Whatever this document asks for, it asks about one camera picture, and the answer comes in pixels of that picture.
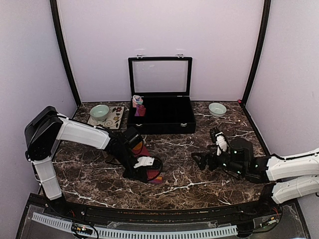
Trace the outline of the magenta striped sock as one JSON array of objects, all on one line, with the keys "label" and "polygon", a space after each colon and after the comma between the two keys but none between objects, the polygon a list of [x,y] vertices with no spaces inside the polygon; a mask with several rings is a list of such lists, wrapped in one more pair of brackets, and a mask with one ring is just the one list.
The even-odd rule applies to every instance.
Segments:
[{"label": "magenta striped sock", "polygon": [[159,157],[150,156],[143,139],[132,149],[132,153],[138,161],[134,166],[138,179],[144,183],[161,184],[163,162]]}]

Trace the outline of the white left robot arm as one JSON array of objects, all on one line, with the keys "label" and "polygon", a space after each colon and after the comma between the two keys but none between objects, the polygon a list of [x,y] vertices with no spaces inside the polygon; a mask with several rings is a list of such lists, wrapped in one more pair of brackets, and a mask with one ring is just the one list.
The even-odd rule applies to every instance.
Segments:
[{"label": "white left robot arm", "polygon": [[52,149],[57,141],[70,141],[103,150],[115,157],[124,167],[123,177],[148,183],[160,176],[163,162],[155,156],[142,154],[144,140],[131,127],[124,132],[82,123],[61,115],[55,107],[47,106],[24,130],[25,157],[31,162],[35,175],[44,189],[51,209],[59,217],[70,213],[70,205],[64,202],[56,172],[52,163]]}]

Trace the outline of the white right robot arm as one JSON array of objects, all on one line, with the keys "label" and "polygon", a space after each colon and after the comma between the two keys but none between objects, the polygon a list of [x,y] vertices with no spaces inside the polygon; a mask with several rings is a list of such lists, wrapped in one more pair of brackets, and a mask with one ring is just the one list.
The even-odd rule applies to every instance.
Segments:
[{"label": "white right robot arm", "polygon": [[200,170],[222,168],[245,180],[264,184],[254,211],[265,216],[274,205],[319,192],[319,150],[255,157],[252,142],[236,137],[228,141],[218,128],[209,131],[215,152],[192,153]]}]

